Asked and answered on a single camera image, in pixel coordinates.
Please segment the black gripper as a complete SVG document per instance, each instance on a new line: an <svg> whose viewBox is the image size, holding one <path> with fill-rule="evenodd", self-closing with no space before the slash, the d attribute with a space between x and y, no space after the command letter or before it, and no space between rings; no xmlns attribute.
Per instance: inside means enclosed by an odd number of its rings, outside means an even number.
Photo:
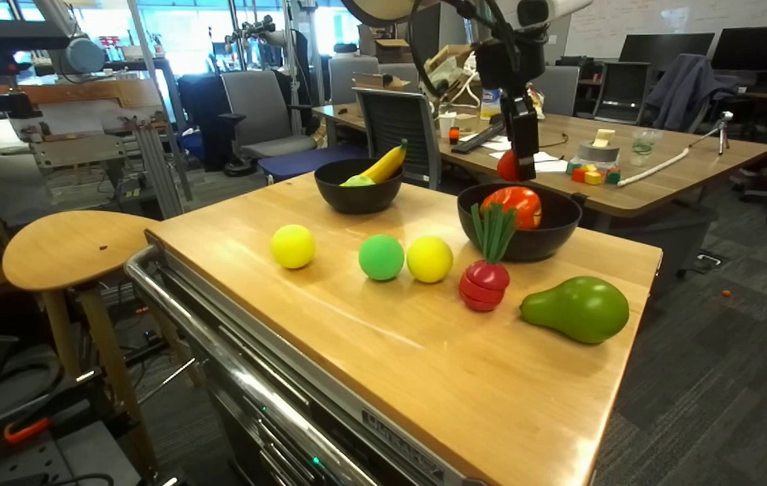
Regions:
<svg viewBox="0 0 767 486"><path fill-rule="evenodd" d="M485 88L497 88L512 132L512 151L516 155L516 176L521 181L536 176L537 154L537 111L527 93L527 84L545 69L545 31L513 31L509 41L487 38L475 46L478 72Z"/></svg>

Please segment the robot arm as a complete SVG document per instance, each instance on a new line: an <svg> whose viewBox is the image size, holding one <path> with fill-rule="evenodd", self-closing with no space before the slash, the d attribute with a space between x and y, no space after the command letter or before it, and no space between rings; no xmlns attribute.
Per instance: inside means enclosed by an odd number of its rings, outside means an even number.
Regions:
<svg viewBox="0 0 767 486"><path fill-rule="evenodd" d="M516 0L504 8L500 0L340 0L363 24L390 26L410 22L432 5L452 5L462 18L487 30L487 38L474 46L478 74L487 88L500 88L500 111L505 134L516 155L520 177L536 176L537 111L527 93L527 84L545 69L548 26L567 18L594 0Z"/></svg>

